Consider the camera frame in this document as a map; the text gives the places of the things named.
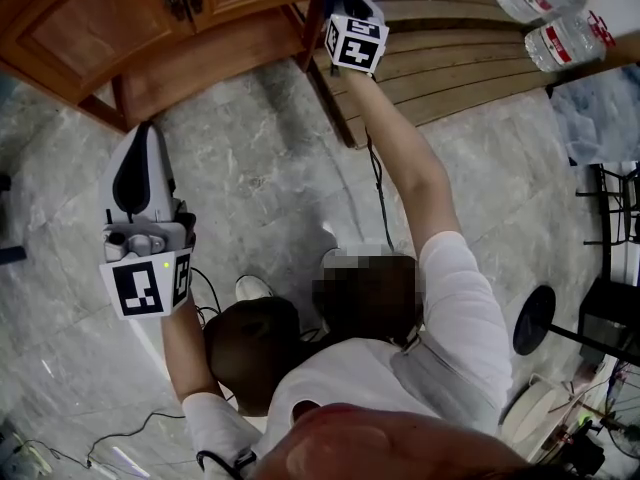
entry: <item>floor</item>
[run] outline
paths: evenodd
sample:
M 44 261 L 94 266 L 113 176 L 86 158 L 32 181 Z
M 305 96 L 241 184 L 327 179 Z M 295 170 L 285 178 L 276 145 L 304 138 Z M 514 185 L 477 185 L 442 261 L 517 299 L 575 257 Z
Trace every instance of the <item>floor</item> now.
M 317 323 L 310 280 L 336 245 L 384 243 L 369 158 L 342 147 L 303 74 L 290 61 L 220 83 L 157 120 L 179 196 L 198 216 L 194 264 L 223 306 L 244 273 L 265 279 Z M 464 234 L 512 329 L 535 286 L 557 293 L 556 323 L 575 327 L 598 274 L 597 217 L 574 197 L 570 169 L 542 90 L 423 126 L 446 164 Z M 97 179 L 119 137 L 19 85 L 0 108 L 0 146 L 14 175 L 0 208 L 2 245 L 29 259 L 0 268 L 0 421 L 74 457 L 154 409 L 180 414 L 164 368 L 159 323 L 124 322 L 109 307 L 98 264 Z M 386 184 L 391 236 L 412 253 L 401 206 Z M 206 285 L 194 280 L 201 303 Z M 517 391 L 533 371 L 563 380 L 576 347 L 548 337 L 514 358 Z M 96 457 L 129 473 L 118 447 L 152 478 L 200 478 L 184 420 L 100 444 Z M 56 461 L 54 478 L 104 478 Z M 5 466 L 5 473 L 10 463 Z

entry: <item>white sleeve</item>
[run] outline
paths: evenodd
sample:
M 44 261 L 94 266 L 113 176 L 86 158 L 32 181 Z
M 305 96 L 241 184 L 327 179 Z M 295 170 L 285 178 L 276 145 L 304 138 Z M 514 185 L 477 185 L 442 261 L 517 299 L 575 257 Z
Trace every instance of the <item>white sleeve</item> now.
M 215 453 L 233 466 L 238 454 L 255 444 L 262 434 L 238 414 L 228 402 L 212 393 L 195 393 L 185 398 L 182 410 L 187 418 L 195 452 Z M 230 478 L 211 459 L 204 459 L 207 479 Z
M 425 338 L 455 360 L 456 370 L 504 407 L 511 387 L 509 338 L 491 286 L 464 237 L 433 236 L 420 254 Z

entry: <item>white t-shirt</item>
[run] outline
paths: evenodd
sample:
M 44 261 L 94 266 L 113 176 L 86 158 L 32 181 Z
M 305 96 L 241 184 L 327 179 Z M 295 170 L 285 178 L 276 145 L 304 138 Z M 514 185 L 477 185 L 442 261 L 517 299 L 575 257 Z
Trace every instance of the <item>white t-shirt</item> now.
M 493 412 L 489 420 L 494 415 L 497 420 L 511 387 L 511 363 L 504 318 L 488 281 L 478 271 L 462 235 L 452 231 L 439 233 L 425 244 L 419 266 L 425 311 L 421 339 L 430 346 L 413 357 L 414 352 L 400 357 L 394 345 L 365 339 L 322 350 L 282 379 L 264 434 L 222 398 L 211 393 L 191 395 L 184 400 L 183 410 L 196 452 L 213 452 L 233 465 L 251 449 L 259 460 L 291 429 L 292 410 L 304 400 L 320 406 L 350 403 L 448 419 L 457 419 L 455 412 L 466 409 L 472 414 L 462 416 L 463 422 L 482 419 L 483 414 L 473 414 L 478 411 Z M 444 377 L 450 372 L 454 378 L 442 384 L 437 378 L 419 378 L 430 373 Z M 205 459 L 204 464 L 207 480 L 229 478 L 213 460 Z

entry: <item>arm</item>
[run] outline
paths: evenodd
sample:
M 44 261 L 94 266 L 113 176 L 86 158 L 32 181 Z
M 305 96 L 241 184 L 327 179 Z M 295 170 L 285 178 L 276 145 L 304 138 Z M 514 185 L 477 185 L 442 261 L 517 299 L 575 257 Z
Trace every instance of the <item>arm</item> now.
M 358 71 L 343 72 L 407 214 L 423 275 L 424 341 L 437 342 L 451 358 L 450 366 L 473 379 L 496 407 L 502 407 L 511 387 L 504 317 L 489 282 L 458 234 L 460 224 L 446 170 L 376 82 Z M 442 231 L 456 233 L 429 241 Z
M 204 335 L 191 295 L 178 311 L 162 319 L 162 341 L 171 384 L 180 403 L 201 392 L 224 398 L 207 365 Z
M 441 231 L 460 232 L 451 185 L 429 143 L 364 73 L 342 70 L 380 160 L 398 189 L 416 254 Z

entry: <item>marble floor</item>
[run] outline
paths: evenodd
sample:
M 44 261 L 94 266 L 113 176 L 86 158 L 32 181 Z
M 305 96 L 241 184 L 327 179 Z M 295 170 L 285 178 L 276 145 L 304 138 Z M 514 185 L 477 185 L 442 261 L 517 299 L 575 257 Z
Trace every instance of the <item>marble floor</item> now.
M 322 254 L 336 244 L 384 243 L 367 153 L 340 145 L 290 61 L 220 83 L 157 123 L 178 195 L 198 216 L 194 264 L 221 304 L 233 302 L 241 274 L 256 274 L 298 306 L 305 328 L 316 325 L 310 280 Z M 575 327 L 600 265 L 598 249 L 582 240 L 599 226 L 574 197 L 586 176 L 567 165 L 544 91 L 421 132 L 448 168 L 465 236 L 509 328 L 540 283 L 556 289 L 556 323 Z M 0 245 L 22 243 L 29 255 L 0 267 L 0 422 L 3 432 L 13 426 L 77 458 L 96 438 L 137 428 L 152 410 L 180 414 L 159 323 L 118 320 L 99 276 L 97 179 L 118 140 L 24 85 L 0 107 L 0 165 L 14 181 L 0 204 Z M 386 200 L 394 242 L 413 253 L 388 182 Z M 199 302 L 213 302 L 203 282 L 193 287 Z M 514 358 L 514 392 L 534 371 L 563 380 L 575 353 L 571 342 L 548 337 L 532 356 Z M 143 433 L 97 447 L 99 460 L 136 474 L 114 447 L 152 478 L 201 477 L 184 420 L 153 419 Z M 104 478 L 42 453 L 53 478 Z M 6 454 L 0 447 L 0 461 Z

